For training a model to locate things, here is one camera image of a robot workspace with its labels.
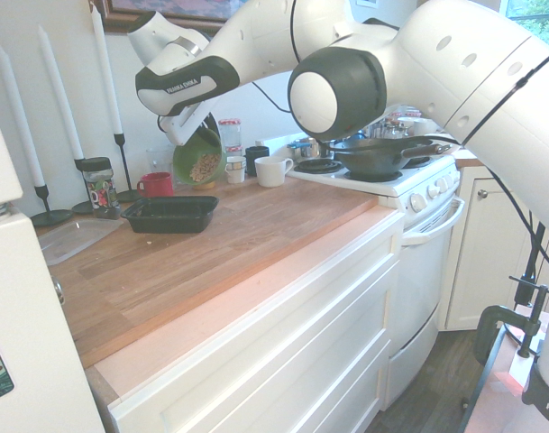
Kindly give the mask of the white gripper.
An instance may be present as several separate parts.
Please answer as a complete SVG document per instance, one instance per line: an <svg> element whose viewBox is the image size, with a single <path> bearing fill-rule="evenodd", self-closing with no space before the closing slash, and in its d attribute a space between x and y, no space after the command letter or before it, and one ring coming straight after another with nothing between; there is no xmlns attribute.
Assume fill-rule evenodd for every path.
<svg viewBox="0 0 549 433"><path fill-rule="evenodd" d="M203 125L205 129L212 129L212 114L210 112L214 106L215 99L211 98L185 107L179 115L160 116L158 118L159 128L172 144L183 146L200 125Z"/></svg>

